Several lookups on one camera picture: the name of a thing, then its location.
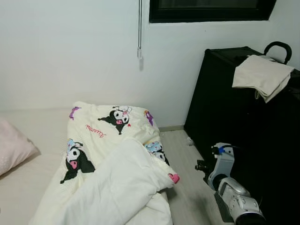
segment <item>baseboard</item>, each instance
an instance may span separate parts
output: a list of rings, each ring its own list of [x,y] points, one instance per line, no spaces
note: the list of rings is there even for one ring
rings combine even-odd
[[[160,132],[174,131],[174,130],[183,130],[183,124],[177,126],[159,127]]]

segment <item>red text on blanket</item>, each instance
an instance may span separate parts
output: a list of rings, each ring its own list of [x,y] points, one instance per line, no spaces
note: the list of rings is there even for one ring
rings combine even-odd
[[[85,126],[86,126],[86,128],[87,128],[88,130],[90,130],[90,132],[94,132],[94,133],[98,134],[99,137],[104,137],[104,136],[106,136],[106,134],[103,134],[100,130],[91,128],[90,125],[85,125]]]

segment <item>white towel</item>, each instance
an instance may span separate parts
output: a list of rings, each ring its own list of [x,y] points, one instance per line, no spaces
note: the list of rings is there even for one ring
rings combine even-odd
[[[288,83],[293,67],[249,56],[234,72],[233,88],[254,88],[269,102]]]

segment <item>white wall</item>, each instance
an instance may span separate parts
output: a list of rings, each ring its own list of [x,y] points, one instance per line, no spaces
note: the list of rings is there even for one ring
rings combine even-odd
[[[300,69],[300,0],[277,0],[263,44],[266,46],[273,41],[282,41],[291,46],[292,58],[288,65]],[[269,55],[283,61],[285,51],[274,47]]]
[[[149,0],[144,0],[148,13]],[[0,110],[95,104],[184,124],[204,50],[262,48],[270,22],[148,24],[139,70],[137,0],[0,1]]]

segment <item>pink pillow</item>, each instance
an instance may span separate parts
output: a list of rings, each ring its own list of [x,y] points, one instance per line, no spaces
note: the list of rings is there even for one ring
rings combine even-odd
[[[27,137],[0,118],[0,176],[37,151]]]

